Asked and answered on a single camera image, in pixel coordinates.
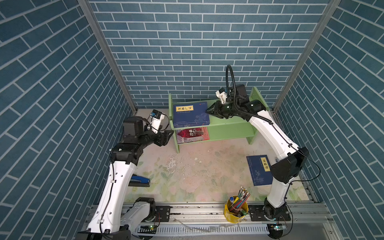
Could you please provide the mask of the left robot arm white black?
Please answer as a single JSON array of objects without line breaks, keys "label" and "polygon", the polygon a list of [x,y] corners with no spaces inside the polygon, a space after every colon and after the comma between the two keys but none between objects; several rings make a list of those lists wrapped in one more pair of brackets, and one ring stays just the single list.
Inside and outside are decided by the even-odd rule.
[{"label": "left robot arm white black", "polygon": [[142,221],[155,218],[153,198],[138,198],[125,215],[122,209],[144,149],[167,145],[174,133],[161,126],[164,119],[169,117],[154,110],[148,118],[133,116],[123,121],[122,138],[109,153],[109,173],[99,205],[87,229],[76,234],[77,240],[129,240]]}]

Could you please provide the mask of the blue book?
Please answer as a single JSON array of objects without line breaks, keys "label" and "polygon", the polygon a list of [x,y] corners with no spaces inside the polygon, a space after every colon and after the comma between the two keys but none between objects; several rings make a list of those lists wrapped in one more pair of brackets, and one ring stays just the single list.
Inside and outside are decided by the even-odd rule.
[{"label": "blue book", "polygon": [[175,128],[207,126],[210,117],[206,113],[207,102],[184,103],[173,106],[173,125]]},{"label": "blue book", "polygon": [[254,186],[268,186],[272,184],[273,175],[267,155],[247,156],[247,163]]}]

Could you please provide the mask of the red pink Hamlet book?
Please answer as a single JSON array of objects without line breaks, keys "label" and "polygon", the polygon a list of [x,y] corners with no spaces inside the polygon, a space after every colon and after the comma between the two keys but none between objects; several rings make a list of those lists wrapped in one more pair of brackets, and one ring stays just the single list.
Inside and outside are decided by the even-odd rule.
[{"label": "red pink Hamlet book", "polygon": [[208,128],[192,128],[177,130],[177,143],[187,144],[210,140]]}]

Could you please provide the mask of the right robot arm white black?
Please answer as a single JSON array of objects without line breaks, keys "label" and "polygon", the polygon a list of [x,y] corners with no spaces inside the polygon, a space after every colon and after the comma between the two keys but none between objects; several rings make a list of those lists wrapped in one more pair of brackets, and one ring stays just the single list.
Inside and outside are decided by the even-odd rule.
[{"label": "right robot arm white black", "polygon": [[308,160],[309,151],[283,132],[256,88],[250,95],[244,85],[221,88],[216,91],[216,97],[218,100],[208,107],[207,114],[219,119],[242,118],[256,128],[276,154],[270,161],[273,180],[263,209],[266,219],[276,220],[288,210],[287,193]]}]

